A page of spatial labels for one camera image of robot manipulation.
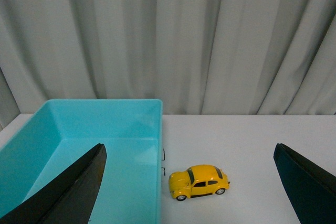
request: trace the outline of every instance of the gray curtain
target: gray curtain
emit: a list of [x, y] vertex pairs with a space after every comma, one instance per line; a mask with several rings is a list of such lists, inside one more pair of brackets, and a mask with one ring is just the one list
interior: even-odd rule
[[51, 98], [159, 98], [166, 114], [335, 114], [335, 11], [336, 0], [0, 0], [0, 67], [21, 113]]
[[0, 68], [0, 131], [19, 113], [19, 108]]

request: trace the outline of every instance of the plastic bin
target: plastic bin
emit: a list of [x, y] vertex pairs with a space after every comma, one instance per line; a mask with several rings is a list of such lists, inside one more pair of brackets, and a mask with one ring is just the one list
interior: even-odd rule
[[50, 100], [0, 150], [0, 217], [103, 143], [90, 223], [160, 223], [160, 100]]

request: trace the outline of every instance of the car door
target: car door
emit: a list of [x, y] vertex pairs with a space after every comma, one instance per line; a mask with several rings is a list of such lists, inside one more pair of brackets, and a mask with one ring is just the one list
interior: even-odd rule
[[191, 196], [207, 194], [206, 181], [196, 183], [191, 189]]
[[208, 194], [213, 194], [218, 187], [218, 181], [216, 180], [209, 180], [208, 181], [208, 186], [207, 186], [207, 193]]

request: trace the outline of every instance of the white table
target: white table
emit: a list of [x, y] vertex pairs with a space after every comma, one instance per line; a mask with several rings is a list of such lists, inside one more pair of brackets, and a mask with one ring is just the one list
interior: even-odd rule
[[[0, 146], [29, 117], [21, 114], [5, 127]], [[335, 136], [335, 116], [164, 115], [162, 224], [300, 223], [274, 164], [276, 143], [335, 175]], [[231, 188], [220, 196], [172, 199], [169, 174], [196, 164], [222, 168]]]

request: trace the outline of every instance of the toy car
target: toy car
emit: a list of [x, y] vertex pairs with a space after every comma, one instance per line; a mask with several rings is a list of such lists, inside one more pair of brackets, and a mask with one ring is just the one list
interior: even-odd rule
[[211, 194], [223, 194], [229, 189], [227, 175], [213, 165], [196, 165], [184, 172], [172, 173], [169, 190], [173, 199], [183, 201]]

